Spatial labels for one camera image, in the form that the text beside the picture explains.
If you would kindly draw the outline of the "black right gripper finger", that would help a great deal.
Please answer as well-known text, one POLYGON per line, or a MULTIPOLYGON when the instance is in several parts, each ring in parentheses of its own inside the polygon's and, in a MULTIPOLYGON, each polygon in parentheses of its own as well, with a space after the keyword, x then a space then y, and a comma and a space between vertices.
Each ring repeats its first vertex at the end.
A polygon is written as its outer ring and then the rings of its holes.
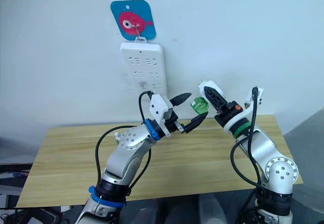
POLYGON ((207 100, 212 104, 217 112, 227 112, 227 101, 212 87, 205 86, 204 93, 207 100))

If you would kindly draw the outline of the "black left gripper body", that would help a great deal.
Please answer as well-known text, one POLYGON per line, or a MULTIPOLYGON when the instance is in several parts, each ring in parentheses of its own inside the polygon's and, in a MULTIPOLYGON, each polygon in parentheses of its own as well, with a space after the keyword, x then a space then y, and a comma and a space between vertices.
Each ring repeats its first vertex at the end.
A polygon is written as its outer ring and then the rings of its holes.
POLYGON ((184 132, 184 125, 178 121, 178 115, 174 112, 174 110, 171 111, 170 117, 165 120, 164 125, 170 133, 175 131, 179 131, 181 133, 184 132))

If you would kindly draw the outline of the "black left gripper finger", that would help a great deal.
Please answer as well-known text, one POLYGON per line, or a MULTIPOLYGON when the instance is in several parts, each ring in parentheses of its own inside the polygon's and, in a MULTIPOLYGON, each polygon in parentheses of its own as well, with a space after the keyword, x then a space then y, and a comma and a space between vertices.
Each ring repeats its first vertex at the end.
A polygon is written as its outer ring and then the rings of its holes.
POLYGON ((187 125, 183 126, 184 132, 189 133, 192 130, 194 130, 195 128, 197 128, 205 120, 207 115, 208 115, 208 112, 205 112, 205 113, 199 114, 195 118, 191 119, 191 121, 187 125))
POLYGON ((170 99, 170 103, 173 106, 179 106, 182 103, 184 103, 190 96, 191 96, 191 93, 182 93, 182 94, 177 95, 177 96, 173 97, 172 99, 170 99))

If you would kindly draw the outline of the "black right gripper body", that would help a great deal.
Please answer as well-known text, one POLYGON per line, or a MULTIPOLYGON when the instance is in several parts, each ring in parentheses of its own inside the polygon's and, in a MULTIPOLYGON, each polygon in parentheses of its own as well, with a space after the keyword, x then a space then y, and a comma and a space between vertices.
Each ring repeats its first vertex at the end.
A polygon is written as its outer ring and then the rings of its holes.
POLYGON ((223 104, 219 109, 217 109, 217 114, 214 118, 222 127, 224 127, 234 116, 241 112, 243 112, 242 107, 236 101, 232 101, 223 104))

